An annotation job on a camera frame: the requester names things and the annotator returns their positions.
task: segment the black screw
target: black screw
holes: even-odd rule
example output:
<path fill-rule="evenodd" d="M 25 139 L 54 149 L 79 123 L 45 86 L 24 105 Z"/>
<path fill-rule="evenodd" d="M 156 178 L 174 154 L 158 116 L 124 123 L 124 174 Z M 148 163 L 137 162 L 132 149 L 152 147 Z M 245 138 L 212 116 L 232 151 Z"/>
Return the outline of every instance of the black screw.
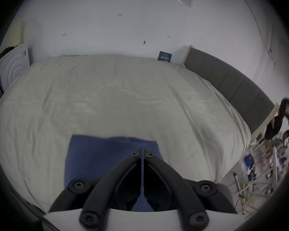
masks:
<path fill-rule="evenodd" d="M 100 219 L 95 213 L 85 212 L 80 215 L 79 221 L 85 228 L 94 229 L 98 227 Z"/>
<path fill-rule="evenodd" d="M 81 182 L 81 181 L 77 181 L 74 183 L 74 187 L 76 189 L 83 189 L 85 187 L 85 183 Z"/>
<path fill-rule="evenodd" d="M 147 153 L 147 158 L 152 158 L 152 157 L 155 157 L 155 155 L 153 153 Z"/>
<path fill-rule="evenodd" d="M 207 226 L 209 223 L 208 215 L 205 212 L 196 212 L 189 218 L 189 224 L 194 228 Z"/>
<path fill-rule="evenodd" d="M 138 157 L 139 154 L 138 154 L 137 152 L 133 152 L 133 153 L 130 154 L 130 156 L 132 156 L 132 157 Z"/>
<path fill-rule="evenodd" d="M 211 190 L 211 187 L 207 184 L 201 186 L 201 190 L 204 192 L 208 192 Z"/>

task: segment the bed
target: bed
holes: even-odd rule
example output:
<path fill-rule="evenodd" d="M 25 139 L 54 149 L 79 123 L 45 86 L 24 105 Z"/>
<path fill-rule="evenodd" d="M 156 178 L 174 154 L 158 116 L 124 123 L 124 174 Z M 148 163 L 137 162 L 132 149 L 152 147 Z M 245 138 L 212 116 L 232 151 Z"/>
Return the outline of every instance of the bed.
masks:
<path fill-rule="evenodd" d="M 12 186 L 47 212 L 64 188 L 73 134 L 156 141 L 184 178 L 219 182 L 275 107 L 208 56 L 190 47 L 185 66 L 124 55 L 34 63 L 0 100 L 0 164 Z"/>

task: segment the poster on wall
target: poster on wall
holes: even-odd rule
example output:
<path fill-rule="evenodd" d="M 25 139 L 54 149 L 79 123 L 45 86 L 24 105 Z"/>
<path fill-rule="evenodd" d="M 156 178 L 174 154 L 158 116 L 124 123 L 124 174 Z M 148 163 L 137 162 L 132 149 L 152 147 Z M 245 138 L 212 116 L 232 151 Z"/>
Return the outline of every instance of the poster on wall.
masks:
<path fill-rule="evenodd" d="M 170 62 L 171 56 L 172 56 L 172 54 L 169 54 L 169 53 L 167 53 L 167 52 L 160 51 L 160 54 L 159 54 L 159 56 L 158 56 L 158 60 L 159 60 L 159 61 L 167 61 L 167 62 Z"/>

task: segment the white plastic part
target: white plastic part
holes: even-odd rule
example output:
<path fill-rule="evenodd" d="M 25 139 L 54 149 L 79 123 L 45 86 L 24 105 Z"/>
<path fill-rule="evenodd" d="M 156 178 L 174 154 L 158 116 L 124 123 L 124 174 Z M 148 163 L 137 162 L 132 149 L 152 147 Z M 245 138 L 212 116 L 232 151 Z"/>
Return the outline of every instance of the white plastic part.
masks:
<path fill-rule="evenodd" d="M 0 59 L 0 77 L 4 91 L 23 72 L 30 68 L 28 45 L 20 45 Z"/>
<path fill-rule="evenodd" d="M 44 217 L 60 231 L 84 231 L 79 223 L 82 209 L 57 211 L 46 214 Z M 205 231 L 235 230 L 245 218 L 237 214 L 221 213 L 206 210 L 209 224 Z M 109 210 L 107 231 L 180 231 L 180 220 L 177 210 L 161 212 L 133 212 L 123 210 Z"/>

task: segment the white bedsheet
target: white bedsheet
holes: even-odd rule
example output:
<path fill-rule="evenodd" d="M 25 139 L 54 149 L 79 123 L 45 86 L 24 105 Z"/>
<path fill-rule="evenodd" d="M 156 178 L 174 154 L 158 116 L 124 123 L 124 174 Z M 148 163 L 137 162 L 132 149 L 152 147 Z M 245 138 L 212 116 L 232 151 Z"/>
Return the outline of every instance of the white bedsheet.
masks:
<path fill-rule="evenodd" d="M 181 176 L 214 182 L 250 142 L 228 101 L 178 65 L 124 55 L 35 63 L 0 103 L 0 163 L 16 191 L 44 211 L 64 188 L 73 134 L 157 141 Z"/>

